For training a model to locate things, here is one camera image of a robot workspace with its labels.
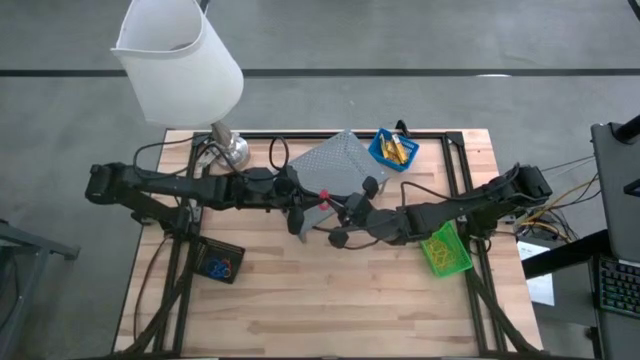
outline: blue object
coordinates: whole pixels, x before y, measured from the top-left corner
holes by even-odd
[[[413,162],[413,159],[416,157],[416,154],[418,153],[418,149],[420,148],[420,145],[414,143],[413,141],[405,138],[404,136],[398,135],[398,137],[400,138],[400,142],[402,143],[402,145],[404,146],[404,151],[407,152],[407,156],[409,157],[409,161],[407,161],[405,164],[396,164],[391,160],[387,160],[384,158],[384,155],[382,155],[382,149],[380,148],[380,134],[382,134],[382,136],[384,137],[384,139],[386,141],[393,141],[391,140],[391,134],[393,134],[391,131],[387,130],[387,129],[379,129],[378,133],[376,134],[376,137],[373,139],[373,141],[371,141],[371,145],[369,145],[369,153],[381,164],[387,165],[388,167],[399,171],[399,172],[403,172],[405,170],[407,170],[410,166],[411,163]]]

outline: desk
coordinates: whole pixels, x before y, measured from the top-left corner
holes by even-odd
[[[191,134],[169,131],[166,140]],[[473,184],[478,186],[498,175],[489,133],[463,130],[463,134]],[[292,158],[321,141],[288,139]],[[385,191],[374,201],[377,207],[400,204],[402,180],[449,193],[441,145],[433,140],[417,141],[420,151],[411,169],[402,174],[389,170],[391,178]],[[268,164],[268,144],[268,140],[249,140],[252,159],[248,166]],[[165,146],[158,170],[184,167],[189,150],[188,143]],[[278,151],[274,155],[276,162],[283,160]],[[157,198],[175,204],[173,198]],[[439,200],[408,189],[408,202],[424,201]],[[332,225],[332,220],[323,225]],[[315,231],[309,232],[307,243],[302,244],[287,232],[282,214],[258,210],[205,209],[201,234],[245,247],[247,252],[233,285],[194,277],[183,356],[477,354],[464,276],[434,277],[417,244],[337,250],[329,245],[326,234]],[[114,350],[132,342],[133,310],[142,277],[162,239],[156,226],[146,227],[142,233]],[[352,236],[350,244],[368,241],[370,238],[360,234]],[[151,272],[138,329],[160,303],[169,247],[165,245]],[[498,302],[525,338],[541,348],[514,239],[508,235],[493,238],[489,259]],[[491,337],[487,311],[483,311],[483,318]],[[175,312],[168,339],[173,338],[173,319]]]

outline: lamp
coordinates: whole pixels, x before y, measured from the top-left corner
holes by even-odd
[[[240,100],[242,70],[195,0],[133,0],[111,51],[147,122],[179,129],[210,124],[208,141],[234,166],[248,162],[246,141],[220,122]]]

